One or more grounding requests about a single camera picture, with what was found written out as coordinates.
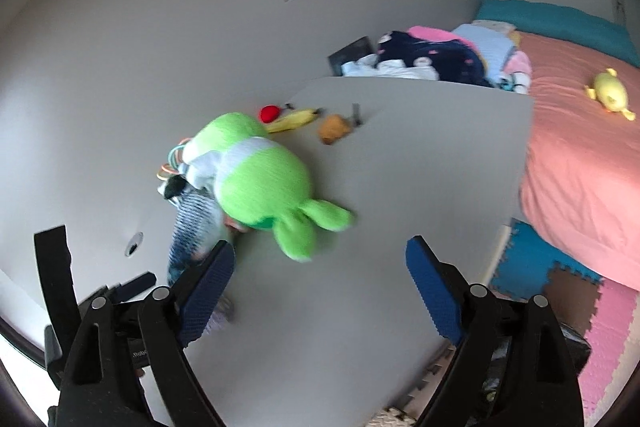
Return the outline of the left black gripper arm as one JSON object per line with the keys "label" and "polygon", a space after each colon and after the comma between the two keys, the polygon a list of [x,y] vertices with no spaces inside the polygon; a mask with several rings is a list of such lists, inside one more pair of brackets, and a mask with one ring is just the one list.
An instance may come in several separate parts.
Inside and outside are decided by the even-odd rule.
{"label": "left black gripper arm", "polygon": [[67,245],[66,226],[36,233],[34,247],[40,288],[50,320],[44,329],[44,367],[52,383],[60,389],[70,349],[93,301],[104,298],[111,303],[126,303],[152,288],[156,276],[144,272],[123,284],[101,286],[78,303],[70,269],[72,254]]}

